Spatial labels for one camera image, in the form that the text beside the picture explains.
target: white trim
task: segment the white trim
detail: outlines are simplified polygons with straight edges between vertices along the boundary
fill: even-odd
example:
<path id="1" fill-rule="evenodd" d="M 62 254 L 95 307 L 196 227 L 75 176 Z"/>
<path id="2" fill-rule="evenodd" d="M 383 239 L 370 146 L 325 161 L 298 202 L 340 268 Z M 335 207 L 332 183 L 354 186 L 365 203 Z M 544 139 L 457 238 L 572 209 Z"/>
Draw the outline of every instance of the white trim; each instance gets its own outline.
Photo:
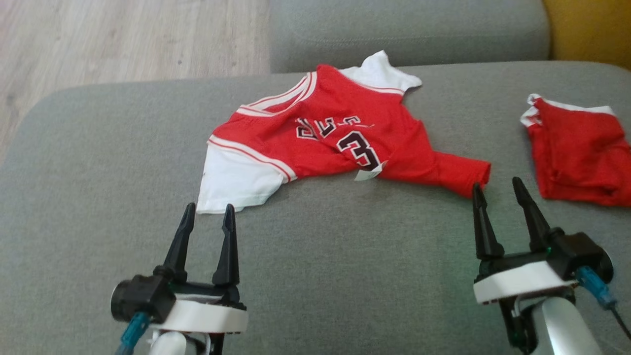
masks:
<path id="1" fill-rule="evenodd" d="M 539 110 L 534 106 L 534 101 L 536 99 L 541 99 L 546 102 L 548 105 L 558 107 L 560 109 L 565 109 L 568 111 L 579 111 L 579 112 L 591 112 L 591 113 L 599 113 L 599 114 L 610 114 L 612 116 L 616 116 L 613 113 L 613 110 L 609 106 L 598 106 L 598 107 L 581 107 L 569 104 L 563 104 L 561 102 L 546 100 L 541 97 L 537 93 L 531 93 L 528 95 L 528 99 L 526 102 L 531 106 L 523 115 L 519 118 L 520 122 L 526 126 L 530 127 L 533 124 L 538 124 L 541 126 L 541 120 L 539 119 Z"/>
<path id="2" fill-rule="evenodd" d="M 253 109 L 264 110 L 270 106 L 282 104 L 286 102 L 288 99 L 291 99 L 292 97 L 296 97 L 299 94 L 298 91 L 302 92 L 304 88 L 307 86 L 308 79 L 309 79 L 309 75 L 307 74 L 303 76 L 302 79 L 293 88 L 289 89 L 288 91 L 280 95 L 264 97 L 261 100 L 258 100 L 257 102 L 248 104 L 247 107 L 251 107 Z"/>
<path id="3" fill-rule="evenodd" d="M 405 94 L 405 91 L 400 89 L 400 88 L 377 88 L 377 87 L 371 87 L 370 85 L 364 85 L 364 84 L 360 83 L 359 81 L 355 81 L 355 80 L 352 80 L 352 81 L 353 81 L 353 83 L 356 83 L 357 85 L 359 85 L 359 86 L 361 86 L 363 88 L 367 88 L 368 90 L 372 90 L 372 91 L 376 91 L 376 92 L 380 92 L 380 93 L 395 93 L 397 95 L 404 95 Z"/>
<path id="4" fill-rule="evenodd" d="M 261 106 L 260 105 L 260 101 L 263 100 L 263 99 L 261 99 L 261 100 L 259 100 L 259 105 L 258 106 L 241 105 L 237 109 L 237 112 L 240 113 L 240 114 L 246 115 L 246 116 L 254 116 L 254 117 L 274 117 L 277 114 L 281 114 L 281 113 L 289 110 L 290 108 L 292 108 L 294 105 L 296 105 L 300 101 L 304 101 L 309 96 L 311 96 L 311 94 L 313 94 L 314 90 L 316 89 L 316 85 L 317 85 L 317 73 L 316 72 L 307 73 L 307 76 L 305 78 L 307 78 L 307 80 L 305 80 L 305 82 L 303 84 L 299 84 L 296 87 L 294 87 L 294 88 L 301 89 L 302 92 L 300 92 L 300 93 L 295 92 L 295 95 L 294 95 L 294 92 L 293 92 L 294 89 L 292 89 L 286 94 L 281 94 L 280 97 L 278 97 L 277 99 L 272 99 L 271 100 L 271 101 L 275 102 L 275 104 L 273 104 L 273 105 L 278 105 L 278 104 L 282 104 L 284 102 L 287 102 L 287 99 L 290 99 L 291 97 L 296 97 L 296 99 L 286 109 L 278 111 L 278 112 L 265 111 L 264 109 L 262 109 L 262 107 L 267 108 L 267 107 L 272 106 L 272 105 Z"/>
<path id="5" fill-rule="evenodd" d="M 263 195 L 237 196 L 224 198 L 222 200 L 198 199 L 197 209 L 195 209 L 195 212 L 198 214 L 223 214 L 226 212 L 226 205 L 229 203 L 235 207 L 235 212 L 241 212 L 245 207 L 262 205 L 274 192 L 276 192 L 276 190 L 272 191 L 272 193 L 266 193 Z"/>
<path id="6" fill-rule="evenodd" d="M 272 159 L 270 157 L 267 157 L 257 152 L 256 150 L 248 147 L 247 145 L 237 143 L 236 141 L 224 140 L 215 135 L 211 135 L 210 138 L 208 138 L 208 142 L 214 143 L 219 148 L 224 148 L 224 149 L 228 148 L 233 152 L 237 152 L 241 155 L 249 155 L 250 157 L 258 161 L 268 163 L 271 167 L 273 167 L 280 174 L 282 174 L 283 184 L 289 181 L 294 181 L 298 178 L 296 177 L 296 173 L 293 171 L 293 169 L 286 163 L 278 159 Z"/>

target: blue cable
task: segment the blue cable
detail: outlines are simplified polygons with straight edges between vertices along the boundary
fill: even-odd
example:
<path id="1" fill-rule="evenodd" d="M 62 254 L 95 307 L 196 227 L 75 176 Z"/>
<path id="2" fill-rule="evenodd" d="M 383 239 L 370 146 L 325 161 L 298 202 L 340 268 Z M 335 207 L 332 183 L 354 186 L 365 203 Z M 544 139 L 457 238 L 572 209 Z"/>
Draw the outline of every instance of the blue cable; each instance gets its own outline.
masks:
<path id="1" fill-rule="evenodd" d="M 575 276 L 579 284 L 582 287 L 585 287 L 591 294 L 594 295 L 594 297 L 596 297 L 600 307 L 613 313 L 613 316 L 616 318 L 616 322 L 618 322 L 627 338 L 631 340 L 631 332 L 616 310 L 616 303 L 618 301 L 609 292 L 609 287 L 607 287 L 605 282 L 598 277 L 591 267 L 579 267 L 576 270 Z"/>
<path id="2" fill-rule="evenodd" d="M 149 327 L 149 315 L 145 312 L 136 312 L 131 318 L 127 329 L 122 334 L 121 344 L 116 350 L 115 355 L 131 355 L 134 353 L 134 348 L 143 334 Z"/>

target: white stripe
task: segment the white stripe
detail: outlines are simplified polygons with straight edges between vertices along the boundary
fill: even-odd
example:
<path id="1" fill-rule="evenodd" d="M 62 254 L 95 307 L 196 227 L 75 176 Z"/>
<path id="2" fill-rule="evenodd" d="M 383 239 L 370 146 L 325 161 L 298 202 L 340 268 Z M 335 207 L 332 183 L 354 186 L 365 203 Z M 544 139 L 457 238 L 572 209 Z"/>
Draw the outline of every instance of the white stripe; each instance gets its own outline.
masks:
<path id="1" fill-rule="evenodd" d="M 210 138 L 208 138 L 209 141 L 215 142 L 217 144 L 220 145 L 224 145 L 226 147 L 232 147 L 232 148 L 236 148 L 236 149 L 240 149 L 243 150 L 244 152 L 247 152 L 248 154 L 252 155 L 253 157 L 256 157 L 257 159 L 263 161 L 263 162 L 267 162 L 267 163 L 273 163 L 278 165 L 279 167 L 281 167 L 285 172 L 287 172 L 287 174 L 289 174 L 289 181 L 294 181 L 296 180 L 298 177 L 296 177 L 296 173 L 293 171 L 293 169 L 287 165 L 286 163 L 278 160 L 278 159 L 272 159 L 270 157 L 266 157 L 265 155 L 257 152 L 256 150 L 248 147 L 247 145 L 241 144 L 241 143 L 237 143 L 236 141 L 230 141 L 230 140 L 224 140 L 221 139 L 215 135 L 210 136 Z"/>
<path id="2" fill-rule="evenodd" d="M 255 109 L 263 110 L 263 109 L 266 109 L 266 108 L 268 108 L 270 106 L 282 104 L 282 103 L 286 102 L 288 99 L 291 99 L 292 97 L 296 97 L 297 95 L 299 95 L 300 93 L 297 92 L 297 91 L 301 90 L 300 92 L 302 92 L 302 90 L 304 90 L 304 88 L 307 86 L 308 83 L 309 83 L 309 75 L 305 75 L 296 84 L 296 86 L 294 86 L 293 88 L 289 89 L 289 91 L 287 91 L 285 93 L 282 93 L 281 95 L 274 95 L 274 96 L 264 97 L 261 100 L 258 100 L 257 102 L 255 102 L 253 104 L 249 104 L 247 106 L 255 108 Z"/>
<path id="3" fill-rule="evenodd" d="M 521 115 L 521 117 L 519 118 L 520 122 L 526 127 L 530 127 L 535 123 L 538 125 L 541 125 L 541 120 L 539 119 L 539 110 L 535 106 L 533 106 L 534 101 L 536 99 L 541 99 L 551 106 L 555 106 L 560 109 L 565 109 L 568 111 L 592 112 L 592 113 L 610 114 L 612 116 L 616 116 L 613 113 L 613 110 L 611 110 L 611 107 L 609 106 L 581 107 L 581 106 L 575 106 L 575 105 L 568 105 L 568 104 L 563 104 L 561 102 L 546 100 L 537 93 L 531 93 L 530 95 L 528 95 L 528 99 L 526 100 L 526 102 L 530 104 L 531 107 L 526 112 L 524 112 L 524 114 Z"/>
<path id="4" fill-rule="evenodd" d="M 401 95 L 403 96 L 405 93 L 397 88 L 375 88 L 375 87 L 370 87 L 368 85 L 364 85 L 362 83 L 358 83 L 357 81 L 354 81 L 354 83 L 356 83 L 357 85 L 363 87 L 363 88 L 367 88 L 368 90 L 372 90 L 375 92 L 381 92 L 381 93 L 395 93 L 397 95 Z"/>
<path id="5" fill-rule="evenodd" d="M 302 93 L 299 94 L 299 96 L 296 98 L 296 100 L 291 105 L 289 105 L 286 109 L 284 109 L 282 111 L 278 111 L 278 112 L 267 112 L 267 111 L 261 111 L 261 110 L 257 109 L 256 107 L 250 107 L 248 105 L 242 105 L 241 107 L 239 107 L 237 109 L 237 112 L 240 113 L 240 114 L 244 114 L 246 116 L 274 117 L 277 114 L 281 114 L 281 113 L 289 110 L 295 104 L 299 103 L 300 101 L 304 101 L 305 99 L 307 99 L 307 97 L 311 96 L 311 94 L 316 89 L 317 73 L 316 72 L 311 72 L 311 73 L 307 74 L 307 76 L 308 76 L 308 78 L 307 78 L 307 81 L 305 81 L 305 82 L 309 83 L 309 87 L 305 87 L 303 89 Z"/>

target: couch cushion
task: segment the couch cushion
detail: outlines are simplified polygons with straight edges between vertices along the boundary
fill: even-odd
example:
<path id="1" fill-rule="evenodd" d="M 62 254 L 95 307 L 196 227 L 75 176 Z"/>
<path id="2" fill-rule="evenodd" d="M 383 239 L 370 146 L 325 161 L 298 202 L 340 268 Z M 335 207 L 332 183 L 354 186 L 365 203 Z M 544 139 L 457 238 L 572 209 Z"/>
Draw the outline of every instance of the couch cushion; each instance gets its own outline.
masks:
<path id="1" fill-rule="evenodd" d="M 584 231 L 616 263 L 611 288 L 631 319 L 631 210 L 544 201 L 519 116 L 526 97 L 610 105 L 631 131 L 631 73 L 591 63 L 403 68 L 423 87 L 405 102 L 437 150 L 487 159 L 486 190 L 508 253 L 528 248 L 512 192 L 520 176 L 550 224 Z M 114 286 L 161 263 L 194 201 L 206 139 L 239 104 L 301 75 L 75 88 L 37 104 L 0 167 L 0 344 L 6 354 L 112 354 L 124 324 Z M 354 173 L 282 186 L 237 214 L 249 329 L 225 354 L 507 354 L 497 306 L 479 306 L 471 202 L 442 188 Z M 200 215 L 189 279 L 209 282 L 223 233 Z M 578 290 L 605 353 L 631 351 L 611 315 Z"/>
<path id="2" fill-rule="evenodd" d="M 540 0 L 272 0 L 274 73 L 357 65 L 385 49 L 392 65 L 548 58 Z"/>

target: jersey tag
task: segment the jersey tag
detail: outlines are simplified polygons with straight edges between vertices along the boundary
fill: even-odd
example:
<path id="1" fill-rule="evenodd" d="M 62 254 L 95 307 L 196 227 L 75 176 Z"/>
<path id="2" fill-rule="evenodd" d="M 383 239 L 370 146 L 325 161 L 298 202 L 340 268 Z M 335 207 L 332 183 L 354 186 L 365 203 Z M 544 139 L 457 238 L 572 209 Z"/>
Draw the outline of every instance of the jersey tag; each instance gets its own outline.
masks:
<path id="1" fill-rule="evenodd" d="M 374 178 L 375 176 L 379 175 L 379 173 L 384 170 L 384 165 L 386 163 L 387 161 L 379 164 L 379 166 L 377 166 L 375 169 L 372 169 L 371 171 L 366 171 L 366 170 L 358 171 L 357 176 L 355 176 L 355 181 L 366 181 L 366 180 L 370 180 Z"/>

